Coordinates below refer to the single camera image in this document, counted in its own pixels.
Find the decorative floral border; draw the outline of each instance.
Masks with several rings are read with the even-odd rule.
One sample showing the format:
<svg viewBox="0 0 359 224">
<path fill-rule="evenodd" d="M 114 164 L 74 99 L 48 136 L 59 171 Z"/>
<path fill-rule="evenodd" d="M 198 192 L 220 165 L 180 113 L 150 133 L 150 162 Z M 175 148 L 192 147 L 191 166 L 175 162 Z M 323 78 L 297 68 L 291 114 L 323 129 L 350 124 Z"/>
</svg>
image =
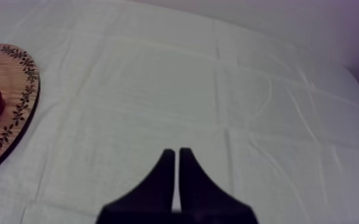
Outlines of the decorative floral border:
<svg viewBox="0 0 359 224">
<path fill-rule="evenodd" d="M 20 122 L 24 122 L 25 118 L 23 117 L 23 110 L 29 106 L 30 96 L 35 90 L 35 82 L 39 79 L 39 73 L 36 71 L 35 63 L 28 56 L 26 51 L 23 51 L 19 48 L 15 48 L 10 45 L 0 45 L 0 52 L 7 54 L 12 58 L 17 58 L 20 61 L 20 64 L 23 67 L 23 72 L 26 74 L 27 85 L 25 90 L 21 93 L 20 103 L 16 105 L 16 109 L 13 111 L 13 122 L 9 126 L 3 128 L 3 132 L 0 133 L 0 149 L 3 147 L 3 144 L 10 143 L 10 137 L 13 134 L 11 129 L 14 126 L 18 126 Z"/>
</svg>

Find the wooden surface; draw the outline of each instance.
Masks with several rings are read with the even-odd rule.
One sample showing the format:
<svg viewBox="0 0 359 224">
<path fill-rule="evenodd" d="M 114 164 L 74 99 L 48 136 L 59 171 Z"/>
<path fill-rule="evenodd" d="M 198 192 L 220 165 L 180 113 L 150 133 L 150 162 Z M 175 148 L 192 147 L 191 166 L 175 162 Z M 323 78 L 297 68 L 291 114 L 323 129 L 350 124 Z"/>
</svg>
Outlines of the wooden surface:
<svg viewBox="0 0 359 224">
<path fill-rule="evenodd" d="M 1 162 L 22 137 L 38 99 L 38 68 L 26 51 L 0 44 L 0 90 L 5 101 L 0 116 Z"/>
</svg>

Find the heart-shaped wooden board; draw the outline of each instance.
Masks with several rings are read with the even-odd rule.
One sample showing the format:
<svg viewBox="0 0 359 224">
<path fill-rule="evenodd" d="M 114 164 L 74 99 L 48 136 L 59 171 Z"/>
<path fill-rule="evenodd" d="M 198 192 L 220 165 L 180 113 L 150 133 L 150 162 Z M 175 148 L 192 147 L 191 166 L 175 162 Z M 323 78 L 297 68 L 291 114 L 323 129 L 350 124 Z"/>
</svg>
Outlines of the heart-shaped wooden board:
<svg viewBox="0 0 359 224">
<path fill-rule="evenodd" d="M 0 43 L 0 163 L 24 135 L 38 103 L 39 72 L 32 57 L 17 46 Z"/>
</svg>

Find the white tablecloth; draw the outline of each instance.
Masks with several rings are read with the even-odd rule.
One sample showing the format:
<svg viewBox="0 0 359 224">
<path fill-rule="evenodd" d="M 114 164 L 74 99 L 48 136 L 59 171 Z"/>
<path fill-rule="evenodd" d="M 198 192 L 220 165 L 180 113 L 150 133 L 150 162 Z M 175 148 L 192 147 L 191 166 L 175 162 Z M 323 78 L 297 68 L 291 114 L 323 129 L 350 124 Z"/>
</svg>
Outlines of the white tablecloth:
<svg viewBox="0 0 359 224">
<path fill-rule="evenodd" d="M 342 67 L 114 0 L 0 1 L 0 42 L 34 57 L 42 86 L 0 165 L 0 223 L 93 223 L 179 147 L 260 223 L 359 223 L 359 86 Z"/>
</svg>

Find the wooden tray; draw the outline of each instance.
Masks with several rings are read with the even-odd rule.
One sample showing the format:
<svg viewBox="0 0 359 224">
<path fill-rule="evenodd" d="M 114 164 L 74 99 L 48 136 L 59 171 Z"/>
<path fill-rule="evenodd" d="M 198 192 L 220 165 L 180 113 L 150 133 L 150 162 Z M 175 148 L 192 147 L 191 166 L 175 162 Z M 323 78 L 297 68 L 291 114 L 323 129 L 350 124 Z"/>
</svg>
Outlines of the wooden tray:
<svg viewBox="0 0 359 224">
<path fill-rule="evenodd" d="M 24 50 L 0 43 L 0 91 L 5 109 L 0 116 L 0 163 L 24 135 L 38 103 L 39 72 Z"/>
</svg>

